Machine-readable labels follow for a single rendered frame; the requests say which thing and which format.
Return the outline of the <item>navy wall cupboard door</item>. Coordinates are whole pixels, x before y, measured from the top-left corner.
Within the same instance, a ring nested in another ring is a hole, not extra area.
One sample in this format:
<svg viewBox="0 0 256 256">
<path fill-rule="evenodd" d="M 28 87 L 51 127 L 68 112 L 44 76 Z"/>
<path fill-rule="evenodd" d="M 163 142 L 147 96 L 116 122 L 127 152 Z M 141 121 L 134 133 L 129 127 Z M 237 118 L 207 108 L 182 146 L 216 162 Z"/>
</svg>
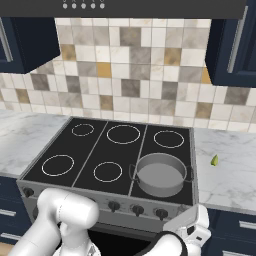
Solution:
<svg viewBox="0 0 256 256">
<path fill-rule="evenodd" d="M 256 88 L 256 0 L 246 0 L 246 5 L 248 12 L 233 73 L 227 68 L 239 20 L 211 22 L 205 64 L 215 86 Z"/>
<path fill-rule="evenodd" d="M 0 62 L 0 73 L 26 74 L 60 55 L 53 18 L 3 17 L 12 32 L 12 62 Z"/>
</svg>

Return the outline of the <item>navy drawer front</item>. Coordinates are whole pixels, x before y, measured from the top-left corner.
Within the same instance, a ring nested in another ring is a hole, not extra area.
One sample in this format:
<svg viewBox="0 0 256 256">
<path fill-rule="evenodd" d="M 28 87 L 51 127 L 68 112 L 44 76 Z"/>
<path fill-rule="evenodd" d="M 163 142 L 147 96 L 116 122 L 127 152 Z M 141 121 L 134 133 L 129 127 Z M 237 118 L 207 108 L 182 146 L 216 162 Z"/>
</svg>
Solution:
<svg viewBox="0 0 256 256">
<path fill-rule="evenodd" d="M 0 215 L 12 222 L 20 221 L 25 216 L 26 211 L 15 178 L 0 176 L 0 209 L 16 212 L 15 217 Z"/>
<path fill-rule="evenodd" d="M 0 224 L 0 234 L 9 233 L 9 234 L 18 235 L 22 237 L 30 227 L 31 227 L 31 224 L 28 224 L 28 225 L 22 225 L 21 223 L 19 223 L 18 225 Z M 0 242 L 15 245 L 18 241 L 0 237 Z"/>
<path fill-rule="evenodd" d="M 211 238 L 206 242 L 205 246 L 208 246 L 215 238 L 228 238 L 256 244 L 256 230 L 240 226 L 241 222 L 256 225 L 255 215 L 246 215 L 210 208 L 208 208 L 208 215 Z"/>
<path fill-rule="evenodd" d="M 244 247 L 244 246 L 238 247 L 238 248 L 222 248 L 222 247 L 212 246 L 204 251 L 203 256 L 223 256 L 222 255 L 223 250 L 251 254 L 253 256 L 256 256 L 256 248 L 255 247 Z"/>
</svg>

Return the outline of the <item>black oven door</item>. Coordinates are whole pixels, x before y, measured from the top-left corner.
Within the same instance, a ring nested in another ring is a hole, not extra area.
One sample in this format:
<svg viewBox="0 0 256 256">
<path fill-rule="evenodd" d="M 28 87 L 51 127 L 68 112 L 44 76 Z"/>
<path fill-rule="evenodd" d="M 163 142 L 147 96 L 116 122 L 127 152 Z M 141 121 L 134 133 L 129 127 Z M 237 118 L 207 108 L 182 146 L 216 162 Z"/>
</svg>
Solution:
<svg viewBox="0 0 256 256">
<path fill-rule="evenodd" d="M 97 223 L 88 233 L 101 256 L 169 256 L 165 247 L 149 252 L 150 244 L 161 230 L 156 223 L 138 221 L 127 226 Z"/>
</svg>

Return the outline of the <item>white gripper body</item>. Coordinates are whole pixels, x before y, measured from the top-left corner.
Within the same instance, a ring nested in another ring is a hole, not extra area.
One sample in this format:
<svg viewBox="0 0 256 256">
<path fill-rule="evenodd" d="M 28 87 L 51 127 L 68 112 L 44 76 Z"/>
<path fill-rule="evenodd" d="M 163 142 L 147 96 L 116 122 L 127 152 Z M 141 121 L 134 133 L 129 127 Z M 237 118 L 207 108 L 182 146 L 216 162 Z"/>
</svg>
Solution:
<svg viewBox="0 0 256 256">
<path fill-rule="evenodd" d="M 201 204 L 194 205 L 193 207 L 165 223 L 163 230 L 178 233 L 191 227 L 194 229 L 199 229 L 203 233 L 208 232 L 209 216 L 205 206 Z"/>
</svg>

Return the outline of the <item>black hob stove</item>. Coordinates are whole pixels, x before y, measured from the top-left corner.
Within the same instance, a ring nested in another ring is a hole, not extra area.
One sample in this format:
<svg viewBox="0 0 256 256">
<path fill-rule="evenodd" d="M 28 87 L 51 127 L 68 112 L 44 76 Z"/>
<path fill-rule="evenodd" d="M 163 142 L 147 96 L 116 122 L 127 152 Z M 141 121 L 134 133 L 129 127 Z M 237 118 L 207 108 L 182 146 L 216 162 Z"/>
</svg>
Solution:
<svg viewBox="0 0 256 256">
<path fill-rule="evenodd" d="M 157 198 L 146 194 L 134 177 L 134 168 L 145 155 L 166 153 L 191 165 L 187 182 L 176 195 Z M 160 225 L 173 219 L 199 201 L 195 178 L 194 131 L 191 128 L 111 120 L 71 118 L 17 180 L 29 217 L 38 215 L 37 199 L 46 188 L 61 188 L 94 200 L 100 208 L 98 223 L 127 226 L 132 222 Z M 24 188 L 34 194 L 28 198 Z M 120 209 L 112 212 L 108 203 Z M 144 208 L 136 216 L 134 205 Z M 163 220 L 155 214 L 165 209 Z"/>
</svg>

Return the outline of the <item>grey metal pot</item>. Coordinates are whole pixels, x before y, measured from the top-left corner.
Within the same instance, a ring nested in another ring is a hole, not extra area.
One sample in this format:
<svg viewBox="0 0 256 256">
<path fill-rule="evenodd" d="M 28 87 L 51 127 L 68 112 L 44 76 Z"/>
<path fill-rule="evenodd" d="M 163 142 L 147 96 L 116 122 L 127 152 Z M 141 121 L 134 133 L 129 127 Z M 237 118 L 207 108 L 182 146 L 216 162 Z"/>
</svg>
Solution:
<svg viewBox="0 0 256 256">
<path fill-rule="evenodd" d="M 193 172 L 191 165 L 166 153 L 145 155 L 129 168 L 134 168 L 134 177 L 130 179 L 146 194 L 159 198 L 178 194 L 187 182 L 188 171 Z"/>
</svg>

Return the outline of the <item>dark grey range hood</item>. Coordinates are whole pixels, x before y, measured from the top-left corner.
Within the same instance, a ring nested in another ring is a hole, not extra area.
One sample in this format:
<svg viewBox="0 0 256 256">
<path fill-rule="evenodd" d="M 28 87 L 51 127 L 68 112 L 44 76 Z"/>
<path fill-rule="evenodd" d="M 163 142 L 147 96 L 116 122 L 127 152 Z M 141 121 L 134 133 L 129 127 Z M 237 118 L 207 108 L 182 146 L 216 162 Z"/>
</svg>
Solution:
<svg viewBox="0 0 256 256">
<path fill-rule="evenodd" d="M 0 17 L 239 19 L 247 0 L 0 0 Z"/>
</svg>

